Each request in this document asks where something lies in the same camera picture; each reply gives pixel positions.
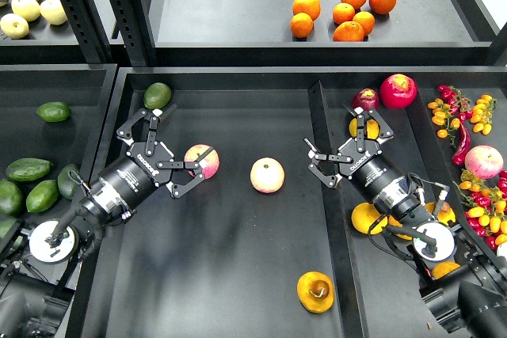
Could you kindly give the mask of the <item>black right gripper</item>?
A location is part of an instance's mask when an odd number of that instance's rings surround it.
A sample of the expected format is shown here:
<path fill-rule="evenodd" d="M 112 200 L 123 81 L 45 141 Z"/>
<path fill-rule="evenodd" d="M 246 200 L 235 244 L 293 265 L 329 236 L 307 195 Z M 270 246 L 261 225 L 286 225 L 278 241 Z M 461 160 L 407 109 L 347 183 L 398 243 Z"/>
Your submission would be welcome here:
<path fill-rule="evenodd" d="M 337 188 L 346 179 L 370 203 L 401 203 L 408 196 L 405 175 L 382 151 L 382 145 L 394 138 L 393 130 L 375 108 L 347 110 L 356 121 L 356 135 L 336 154 L 324 154 L 304 138 L 311 160 L 308 169 L 328 188 Z"/>

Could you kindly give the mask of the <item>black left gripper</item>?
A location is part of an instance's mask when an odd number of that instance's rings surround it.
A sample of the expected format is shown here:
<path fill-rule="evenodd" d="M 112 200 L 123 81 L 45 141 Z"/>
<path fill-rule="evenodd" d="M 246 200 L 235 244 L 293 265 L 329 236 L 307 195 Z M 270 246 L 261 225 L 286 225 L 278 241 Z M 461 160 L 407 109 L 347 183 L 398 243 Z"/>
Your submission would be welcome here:
<path fill-rule="evenodd" d="M 156 140 L 158 126 L 176 109 L 175 104 L 162 109 L 140 108 L 116 129 L 116 137 L 130 148 L 98 175 L 101 190 L 107 195 L 103 208 L 114 202 L 135 209 L 162 186 L 172 198 L 179 199 L 205 181 L 202 163 L 211 150 L 194 161 L 176 161 L 173 152 Z M 186 184 L 173 182 L 173 172 L 183 170 L 190 171 L 193 178 Z"/>

